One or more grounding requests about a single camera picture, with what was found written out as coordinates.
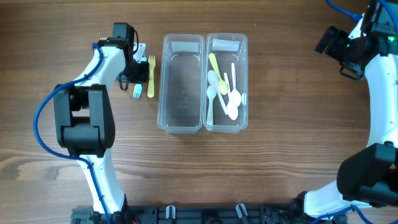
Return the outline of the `light blue plastic fork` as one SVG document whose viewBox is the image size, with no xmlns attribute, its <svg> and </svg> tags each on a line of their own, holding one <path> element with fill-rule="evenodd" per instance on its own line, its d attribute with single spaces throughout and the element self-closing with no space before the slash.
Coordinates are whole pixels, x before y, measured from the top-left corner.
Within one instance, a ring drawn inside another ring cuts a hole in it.
<svg viewBox="0 0 398 224">
<path fill-rule="evenodd" d="M 134 93 L 133 93 L 133 97 L 136 99 L 142 96 L 143 83 L 147 81 L 148 69 L 149 69 L 149 63 L 147 57 L 142 57 L 141 63 L 139 63 L 138 66 L 139 66 L 140 80 L 134 85 Z"/>
</svg>

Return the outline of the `yellow plastic fork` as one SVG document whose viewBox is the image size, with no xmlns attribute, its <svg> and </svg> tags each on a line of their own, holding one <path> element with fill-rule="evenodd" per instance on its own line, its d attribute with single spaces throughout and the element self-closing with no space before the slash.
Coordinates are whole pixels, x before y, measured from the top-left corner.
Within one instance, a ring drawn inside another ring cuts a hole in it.
<svg viewBox="0 0 398 224">
<path fill-rule="evenodd" d="M 149 63 L 149 82 L 147 87 L 147 96 L 153 98 L 155 95 L 154 91 L 154 69 L 156 65 L 156 60 L 154 55 L 150 55 L 148 58 Z"/>
</svg>

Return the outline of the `white spoon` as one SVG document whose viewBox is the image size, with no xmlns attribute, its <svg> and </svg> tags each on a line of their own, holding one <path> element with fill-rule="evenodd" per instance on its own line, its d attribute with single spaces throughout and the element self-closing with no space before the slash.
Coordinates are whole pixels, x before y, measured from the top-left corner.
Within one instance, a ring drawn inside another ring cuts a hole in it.
<svg viewBox="0 0 398 224">
<path fill-rule="evenodd" d="M 206 91 L 206 95 L 208 97 L 208 112 L 207 112 L 207 118 L 206 118 L 206 123 L 209 125 L 213 125 L 213 100 L 215 99 L 217 92 L 214 86 L 209 85 Z"/>
<path fill-rule="evenodd" d="M 215 87 L 216 93 L 218 95 L 218 98 L 219 98 L 219 101 L 220 101 L 220 104 L 221 104 L 221 107 L 222 107 L 225 115 L 227 115 L 228 111 L 226 109 L 226 105 L 225 105 L 224 99 L 221 96 L 221 93 L 220 93 L 220 91 L 218 89 L 218 84 L 219 84 L 219 80 L 220 79 L 219 79 L 217 73 L 214 70 L 210 70 L 210 71 L 208 71 L 207 76 L 208 76 L 209 84 L 212 85 L 213 87 Z"/>
</svg>

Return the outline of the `yellow plastic spoon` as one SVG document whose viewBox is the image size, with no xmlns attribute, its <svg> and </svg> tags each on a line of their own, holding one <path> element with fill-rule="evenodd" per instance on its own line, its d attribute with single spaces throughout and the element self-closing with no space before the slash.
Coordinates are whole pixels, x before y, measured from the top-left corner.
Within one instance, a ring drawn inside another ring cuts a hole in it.
<svg viewBox="0 0 398 224">
<path fill-rule="evenodd" d="M 218 66 L 218 62 L 216 59 L 216 56 L 214 53 L 209 53 L 208 55 L 208 59 L 211 63 L 211 66 L 213 67 L 213 70 L 217 73 L 218 77 L 219 77 L 219 84 L 218 84 L 218 89 L 220 91 L 220 93 L 222 95 L 226 95 L 228 92 L 228 85 L 227 83 L 222 79 L 221 75 L 220 75 L 220 70 L 219 70 L 219 66 Z"/>
</svg>

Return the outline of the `white spoon crossed small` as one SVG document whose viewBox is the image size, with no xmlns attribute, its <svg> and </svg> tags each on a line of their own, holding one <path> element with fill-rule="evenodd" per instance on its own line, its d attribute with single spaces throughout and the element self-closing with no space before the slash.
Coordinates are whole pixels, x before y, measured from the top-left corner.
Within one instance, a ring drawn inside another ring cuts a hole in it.
<svg viewBox="0 0 398 224">
<path fill-rule="evenodd" d="M 232 74 L 232 80 L 233 80 L 233 90 L 231 91 L 231 101 L 232 104 L 235 105 L 235 107 L 239 107 L 241 104 L 241 94 L 236 88 L 236 68 L 235 64 L 231 64 L 231 74 Z"/>
</svg>

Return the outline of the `white spoon crossed large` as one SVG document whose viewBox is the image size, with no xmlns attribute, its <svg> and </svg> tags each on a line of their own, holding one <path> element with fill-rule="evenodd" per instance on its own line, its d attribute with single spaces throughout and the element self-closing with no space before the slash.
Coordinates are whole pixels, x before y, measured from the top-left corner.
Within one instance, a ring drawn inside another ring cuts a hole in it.
<svg viewBox="0 0 398 224">
<path fill-rule="evenodd" d="M 231 87 L 229 84 L 229 79 L 228 79 L 228 75 L 226 72 L 224 72 L 224 81 L 227 84 L 228 87 L 228 104 L 226 106 L 226 109 L 228 111 L 228 116 L 232 119 L 232 120 L 236 120 L 238 118 L 238 107 L 236 106 L 236 103 L 234 102 L 234 97 L 233 94 L 231 92 Z"/>
</svg>

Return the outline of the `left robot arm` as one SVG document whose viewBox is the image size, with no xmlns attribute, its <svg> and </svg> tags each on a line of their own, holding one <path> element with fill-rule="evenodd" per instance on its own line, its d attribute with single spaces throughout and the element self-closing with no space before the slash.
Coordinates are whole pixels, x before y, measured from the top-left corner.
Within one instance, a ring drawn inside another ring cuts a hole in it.
<svg viewBox="0 0 398 224">
<path fill-rule="evenodd" d="M 146 45 L 139 42 L 133 26 L 116 22 L 112 36 L 95 42 L 93 50 L 93 58 L 73 84 L 55 89 L 57 141 L 83 169 L 93 196 L 84 221 L 132 223 L 134 215 L 111 158 L 116 128 L 108 92 L 115 81 L 127 90 L 131 83 L 148 80 Z"/>
</svg>

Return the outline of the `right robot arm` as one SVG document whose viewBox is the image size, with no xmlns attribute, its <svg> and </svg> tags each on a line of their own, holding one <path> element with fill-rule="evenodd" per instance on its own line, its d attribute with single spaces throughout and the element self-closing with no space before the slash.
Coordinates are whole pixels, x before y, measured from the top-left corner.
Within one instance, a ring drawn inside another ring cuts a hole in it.
<svg viewBox="0 0 398 224">
<path fill-rule="evenodd" d="M 315 50 L 337 60 L 342 76 L 349 70 L 349 79 L 367 81 L 370 131 L 367 146 L 341 163 L 336 180 L 303 193 L 300 211 L 314 223 L 397 206 L 397 1 L 370 1 L 363 15 L 329 5 L 357 25 L 350 33 L 329 27 Z"/>
</svg>

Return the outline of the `clear left plastic container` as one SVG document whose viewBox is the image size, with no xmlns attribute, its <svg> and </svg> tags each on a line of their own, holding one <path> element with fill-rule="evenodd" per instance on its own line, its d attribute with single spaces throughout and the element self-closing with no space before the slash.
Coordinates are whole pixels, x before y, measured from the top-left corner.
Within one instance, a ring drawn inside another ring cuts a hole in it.
<svg viewBox="0 0 398 224">
<path fill-rule="evenodd" d="M 196 134 L 202 126 L 204 53 L 201 35 L 164 37 L 157 124 L 167 133 Z"/>
</svg>

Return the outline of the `clear plastic container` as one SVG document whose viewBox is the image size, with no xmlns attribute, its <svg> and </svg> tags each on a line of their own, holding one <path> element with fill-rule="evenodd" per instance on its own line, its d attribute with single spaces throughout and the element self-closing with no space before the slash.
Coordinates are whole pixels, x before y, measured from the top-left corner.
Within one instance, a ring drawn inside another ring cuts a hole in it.
<svg viewBox="0 0 398 224">
<path fill-rule="evenodd" d="M 248 55 L 244 34 L 207 36 L 203 118 L 208 131 L 238 133 L 247 127 Z"/>
<path fill-rule="evenodd" d="M 157 124 L 167 133 L 196 134 L 202 126 L 204 53 L 201 35 L 164 37 Z"/>
</svg>

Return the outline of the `clear right plastic container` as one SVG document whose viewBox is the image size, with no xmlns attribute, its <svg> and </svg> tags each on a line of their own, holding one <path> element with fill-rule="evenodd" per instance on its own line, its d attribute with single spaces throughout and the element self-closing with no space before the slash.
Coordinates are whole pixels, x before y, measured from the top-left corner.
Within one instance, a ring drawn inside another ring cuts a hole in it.
<svg viewBox="0 0 398 224">
<path fill-rule="evenodd" d="M 207 36 L 203 118 L 208 131 L 238 133 L 247 127 L 248 55 L 244 34 Z"/>
</svg>

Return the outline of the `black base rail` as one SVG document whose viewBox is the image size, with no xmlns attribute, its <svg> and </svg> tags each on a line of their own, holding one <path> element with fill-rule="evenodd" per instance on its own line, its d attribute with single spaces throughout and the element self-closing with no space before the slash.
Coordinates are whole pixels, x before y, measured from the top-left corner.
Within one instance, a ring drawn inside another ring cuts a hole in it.
<svg viewBox="0 0 398 224">
<path fill-rule="evenodd" d="M 112 223 L 140 224 L 206 224 L 206 223 L 311 223 L 315 219 L 299 213 L 287 203 L 229 207 L 167 207 L 130 206 L 111 214 Z"/>
</svg>

